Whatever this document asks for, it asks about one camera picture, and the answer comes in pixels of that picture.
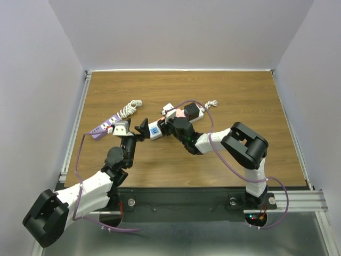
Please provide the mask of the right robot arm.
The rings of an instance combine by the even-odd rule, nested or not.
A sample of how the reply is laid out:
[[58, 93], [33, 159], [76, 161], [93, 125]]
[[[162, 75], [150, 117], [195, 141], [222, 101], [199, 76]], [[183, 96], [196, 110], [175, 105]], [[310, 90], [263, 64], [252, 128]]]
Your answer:
[[265, 158], [269, 143], [265, 138], [241, 122], [221, 132], [199, 133], [185, 117], [174, 117], [157, 122], [163, 136], [174, 136], [193, 155], [203, 155], [220, 150], [227, 152], [245, 170], [240, 176], [246, 182], [245, 202], [251, 208], [264, 203], [267, 192]]

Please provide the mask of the white multicolour power strip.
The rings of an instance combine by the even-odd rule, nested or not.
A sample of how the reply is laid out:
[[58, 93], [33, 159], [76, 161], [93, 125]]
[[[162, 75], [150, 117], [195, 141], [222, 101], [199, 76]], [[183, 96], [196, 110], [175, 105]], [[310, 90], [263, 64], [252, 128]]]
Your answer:
[[186, 117], [190, 123], [193, 123], [202, 119], [205, 112], [203, 107], [199, 107], [196, 103], [192, 102], [186, 105], [184, 109], [173, 109], [170, 111], [170, 114], [167, 114], [166, 111], [173, 107], [170, 103], [165, 105], [161, 111], [162, 117], [148, 125], [151, 140], [170, 135], [169, 127], [171, 119], [175, 117]]

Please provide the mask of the pink cube socket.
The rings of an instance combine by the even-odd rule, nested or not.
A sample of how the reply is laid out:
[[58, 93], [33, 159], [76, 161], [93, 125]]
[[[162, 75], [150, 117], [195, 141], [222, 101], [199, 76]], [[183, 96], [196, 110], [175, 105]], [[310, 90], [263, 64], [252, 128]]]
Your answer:
[[184, 113], [184, 110], [182, 110], [182, 109], [176, 109], [176, 113], [175, 113], [175, 116], [177, 117], [177, 118], [180, 118], [180, 117], [186, 117], [186, 115], [185, 115], [185, 113]]

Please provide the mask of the black cube socket adapter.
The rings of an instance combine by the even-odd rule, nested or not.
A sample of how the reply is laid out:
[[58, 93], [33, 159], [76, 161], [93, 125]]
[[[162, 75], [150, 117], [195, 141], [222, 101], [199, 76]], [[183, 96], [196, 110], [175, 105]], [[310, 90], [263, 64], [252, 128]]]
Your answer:
[[184, 107], [184, 114], [189, 121], [192, 121], [199, 117], [200, 109], [194, 102], [192, 102]]

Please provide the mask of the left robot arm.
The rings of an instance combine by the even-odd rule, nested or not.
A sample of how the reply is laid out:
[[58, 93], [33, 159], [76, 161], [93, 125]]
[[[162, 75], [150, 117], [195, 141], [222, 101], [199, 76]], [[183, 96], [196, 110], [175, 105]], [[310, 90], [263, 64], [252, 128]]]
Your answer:
[[117, 121], [106, 129], [121, 139], [120, 146], [109, 149], [104, 166], [96, 174], [78, 184], [59, 191], [43, 191], [22, 224], [39, 243], [48, 247], [55, 243], [74, 222], [86, 219], [95, 210], [113, 210], [118, 206], [117, 188], [127, 178], [127, 169], [133, 166], [136, 144], [150, 138], [148, 119], [136, 132], [130, 130], [131, 121]]

